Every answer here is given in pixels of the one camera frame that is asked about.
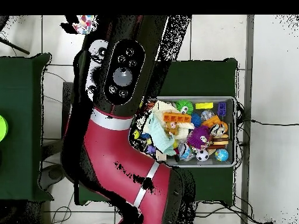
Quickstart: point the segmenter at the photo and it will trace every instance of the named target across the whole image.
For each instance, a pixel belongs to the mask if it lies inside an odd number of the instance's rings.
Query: dark green table
[[[50,54],[0,57],[0,115],[9,131],[0,142],[0,200],[52,200],[39,189],[41,76]]]
[[[233,96],[237,61],[181,61],[173,62],[160,96]],[[185,168],[196,181],[196,201],[233,202],[234,168]],[[81,204],[87,201],[107,201],[102,196],[79,188]]]

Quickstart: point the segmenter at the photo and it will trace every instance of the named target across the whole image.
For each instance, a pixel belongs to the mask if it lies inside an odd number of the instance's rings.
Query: orange toy
[[[181,113],[164,113],[163,121],[165,122],[177,122],[177,123],[190,123],[191,116]]]
[[[214,124],[222,124],[225,128],[225,132],[227,132],[228,127],[227,127],[227,123],[220,121],[219,117],[217,115],[212,116],[211,118],[209,118],[208,120],[205,120],[204,123],[202,123],[202,125],[208,126],[209,128],[211,128]]]

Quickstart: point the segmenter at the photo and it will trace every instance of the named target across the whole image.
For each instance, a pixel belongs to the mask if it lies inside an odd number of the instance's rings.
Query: circular button
[[[133,80],[132,73],[127,68],[118,68],[113,74],[113,80],[116,85],[125,87],[131,84]]]
[[[128,91],[126,91],[126,90],[121,90],[121,91],[119,91],[119,95],[120,95],[121,97],[125,98],[125,97],[128,95]]]
[[[115,86],[110,86],[110,87],[109,87],[109,92],[110,92],[110,93],[116,93],[116,90],[117,90],[117,89],[116,89]]]
[[[137,65],[137,62],[136,62],[135,60],[131,60],[131,61],[128,63],[128,65],[129,65],[130,67],[134,67],[134,66]]]
[[[119,62],[125,62],[126,58],[124,57],[124,55],[119,56]]]
[[[128,56],[132,56],[134,54],[134,50],[132,48],[128,48],[127,51],[126,51],[126,54]]]

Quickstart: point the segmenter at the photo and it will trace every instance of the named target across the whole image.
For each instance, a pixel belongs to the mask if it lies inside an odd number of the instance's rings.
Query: soccer ball
[[[205,149],[198,150],[196,153],[196,158],[200,162],[205,162],[210,156],[208,155],[208,152]]]

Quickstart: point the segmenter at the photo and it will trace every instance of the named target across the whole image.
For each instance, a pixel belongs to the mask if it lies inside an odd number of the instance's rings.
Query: black button
[[[131,60],[131,61],[128,63],[128,65],[129,65],[130,67],[134,67],[134,66],[137,65],[137,62],[136,62],[135,60]]]
[[[110,93],[116,93],[116,91],[117,91],[117,89],[116,89],[115,86],[110,86],[110,87],[109,87],[109,92],[110,92]]]
[[[127,51],[126,51],[126,54],[128,56],[132,56],[134,54],[134,50],[132,48],[128,48]]]
[[[126,58],[123,55],[119,56],[119,62],[125,62],[125,61]]]
[[[128,95],[128,91],[126,91],[126,90],[121,90],[121,91],[119,91],[119,95],[120,95],[121,97],[125,98],[125,97]]]

